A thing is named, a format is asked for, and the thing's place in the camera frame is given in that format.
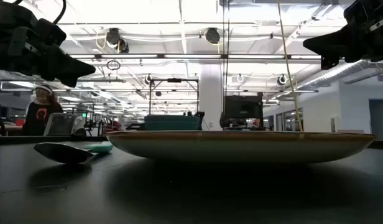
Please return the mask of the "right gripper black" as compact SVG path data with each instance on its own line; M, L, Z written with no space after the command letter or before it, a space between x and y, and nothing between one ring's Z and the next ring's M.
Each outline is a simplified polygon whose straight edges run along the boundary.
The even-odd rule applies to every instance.
M383 60L383 0L365 0L368 20L362 24L347 24L336 32L312 37L303 46L321 55L321 69L338 65L338 59L353 62L353 50L360 58L373 62Z

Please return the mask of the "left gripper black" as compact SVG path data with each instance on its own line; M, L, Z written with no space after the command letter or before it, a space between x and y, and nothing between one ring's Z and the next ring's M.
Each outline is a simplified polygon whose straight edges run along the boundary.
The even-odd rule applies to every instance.
M69 87L76 87L78 78L96 71L94 66L71 57L60 47L50 47L52 23L36 18L31 10L20 5L21 1L0 0L0 70L59 79Z

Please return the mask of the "teal bowl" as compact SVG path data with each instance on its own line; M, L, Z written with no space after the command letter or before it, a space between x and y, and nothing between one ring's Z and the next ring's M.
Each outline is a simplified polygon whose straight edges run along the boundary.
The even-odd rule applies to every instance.
M90 153L108 153L113 149L113 145L110 142L105 141L99 144L85 145L83 149Z

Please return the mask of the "person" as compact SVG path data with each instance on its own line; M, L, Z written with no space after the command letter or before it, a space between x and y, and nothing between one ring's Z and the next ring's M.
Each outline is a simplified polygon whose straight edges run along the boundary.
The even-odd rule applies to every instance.
M27 109L22 134L24 136L43 136L52 113L62 113L62 106L57 101L55 93L48 85L37 86L35 99Z

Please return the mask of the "grey mesh office chair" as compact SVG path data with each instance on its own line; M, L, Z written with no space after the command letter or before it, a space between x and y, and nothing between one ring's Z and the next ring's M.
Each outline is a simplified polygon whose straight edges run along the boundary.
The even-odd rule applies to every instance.
M67 113L52 113L45 127L44 136L71 136L86 134L85 119Z

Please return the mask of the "metal spoon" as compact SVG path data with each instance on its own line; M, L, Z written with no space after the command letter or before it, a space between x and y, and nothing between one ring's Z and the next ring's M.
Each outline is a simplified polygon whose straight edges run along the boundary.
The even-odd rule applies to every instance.
M81 164L94 156L88 151L54 142L38 143L34 149L44 157L63 164Z

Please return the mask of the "black computer monitor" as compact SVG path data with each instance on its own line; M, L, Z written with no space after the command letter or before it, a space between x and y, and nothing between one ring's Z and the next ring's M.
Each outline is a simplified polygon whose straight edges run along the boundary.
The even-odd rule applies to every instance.
M224 119L263 118L263 101L261 96L226 96Z

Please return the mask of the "teal storage bin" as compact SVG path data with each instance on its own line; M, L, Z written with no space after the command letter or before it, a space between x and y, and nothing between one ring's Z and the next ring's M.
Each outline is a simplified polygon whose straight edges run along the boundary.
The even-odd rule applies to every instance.
M197 116L148 115L144 118L148 131L197 131L201 130L201 119Z

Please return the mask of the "long ceiling light strip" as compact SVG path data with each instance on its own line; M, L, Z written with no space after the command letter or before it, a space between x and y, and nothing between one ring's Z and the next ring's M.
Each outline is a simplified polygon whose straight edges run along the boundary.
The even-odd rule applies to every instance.
M72 54L71 57L77 59L123 59L123 58L170 58L170 59L285 59L285 55L265 55L265 54Z

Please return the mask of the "white building column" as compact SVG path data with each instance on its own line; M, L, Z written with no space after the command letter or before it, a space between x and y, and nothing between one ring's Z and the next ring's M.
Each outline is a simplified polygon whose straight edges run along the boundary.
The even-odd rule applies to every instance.
M199 84L199 110L204 112L202 128L205 131L222 131L220 117L223 110L223 76L220 65L201 66Z

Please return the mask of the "orange ceramic plate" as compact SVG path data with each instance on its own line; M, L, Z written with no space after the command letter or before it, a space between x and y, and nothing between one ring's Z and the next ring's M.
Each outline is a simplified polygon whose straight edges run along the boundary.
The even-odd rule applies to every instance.
M106 135L129 154L183 162L330 162L355 155L374 142L371 134L276 131L123 131Z

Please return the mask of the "white ceiling duct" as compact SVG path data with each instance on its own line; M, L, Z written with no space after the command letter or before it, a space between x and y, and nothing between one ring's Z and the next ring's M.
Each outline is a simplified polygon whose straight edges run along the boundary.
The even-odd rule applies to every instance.
M297 85L298 89L305 88L310 85L318 85L324 82L332 82L341 77L359 72L369 67L367 60L359 60L354 63L344 63L337 65L329 70L322 70L313 74L311 77L305 79Z

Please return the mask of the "black table edge frame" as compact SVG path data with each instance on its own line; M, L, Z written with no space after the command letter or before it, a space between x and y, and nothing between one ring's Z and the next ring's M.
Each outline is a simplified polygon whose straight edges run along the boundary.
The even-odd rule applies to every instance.
M0 145L31 144L40 142L103 142L105 137L77 137L77 136L0 136ZM375 140L369 149L383 149L383 140Z

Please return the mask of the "black metal frame stand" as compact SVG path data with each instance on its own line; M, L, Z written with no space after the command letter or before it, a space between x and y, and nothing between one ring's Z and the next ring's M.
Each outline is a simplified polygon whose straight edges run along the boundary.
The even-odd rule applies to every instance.
M152 114L152 92L162 83L162 82L168 82L168 83L181 83L181 82L187 82L195 91L197 94L196 97L196 110L198 111L200 109L200 82L199 79L189 79L189 78L167 78L167 79L150 79L149 83L149 115ZM196 88L190 83L190 82L196 82Z

